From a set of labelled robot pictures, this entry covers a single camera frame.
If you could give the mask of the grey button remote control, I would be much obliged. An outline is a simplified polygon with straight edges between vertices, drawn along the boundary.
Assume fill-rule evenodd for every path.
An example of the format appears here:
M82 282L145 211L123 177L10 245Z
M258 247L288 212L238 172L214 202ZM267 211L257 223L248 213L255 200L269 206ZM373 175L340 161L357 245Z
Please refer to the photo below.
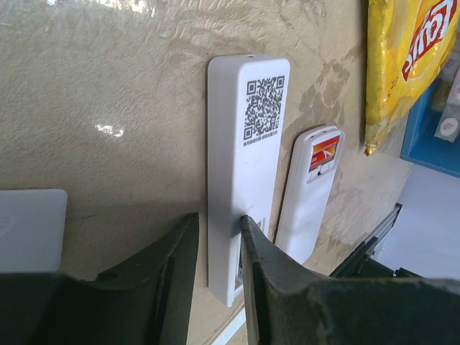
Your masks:
M334 158L310 170L313 146L337 136ZM300 264L315 248L343 145L344 133L334 125L317 126L295 140L275 244Z

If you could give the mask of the white long remote control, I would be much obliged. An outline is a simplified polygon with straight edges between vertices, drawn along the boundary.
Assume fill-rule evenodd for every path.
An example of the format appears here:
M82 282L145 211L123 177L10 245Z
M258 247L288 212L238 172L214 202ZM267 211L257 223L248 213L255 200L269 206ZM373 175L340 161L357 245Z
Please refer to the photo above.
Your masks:
M289 77L289 60L274 55L208 64L208 286L227 307L243 290L241 217L265 234L270 225Z

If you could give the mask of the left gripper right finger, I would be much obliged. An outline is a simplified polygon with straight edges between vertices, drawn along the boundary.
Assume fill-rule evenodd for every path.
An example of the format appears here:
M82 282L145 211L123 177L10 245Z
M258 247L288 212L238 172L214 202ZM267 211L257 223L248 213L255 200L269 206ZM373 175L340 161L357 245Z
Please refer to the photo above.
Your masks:
M457 344L459 282L415 275L329 277L276 247L241 218L251 344Z

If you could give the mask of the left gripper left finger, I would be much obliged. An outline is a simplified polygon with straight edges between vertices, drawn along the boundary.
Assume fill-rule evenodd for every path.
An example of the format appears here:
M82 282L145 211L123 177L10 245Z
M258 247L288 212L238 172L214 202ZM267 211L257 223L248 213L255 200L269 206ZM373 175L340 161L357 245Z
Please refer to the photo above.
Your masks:
M199 217L93 281L62 273L1 276L3 344L185 344Z

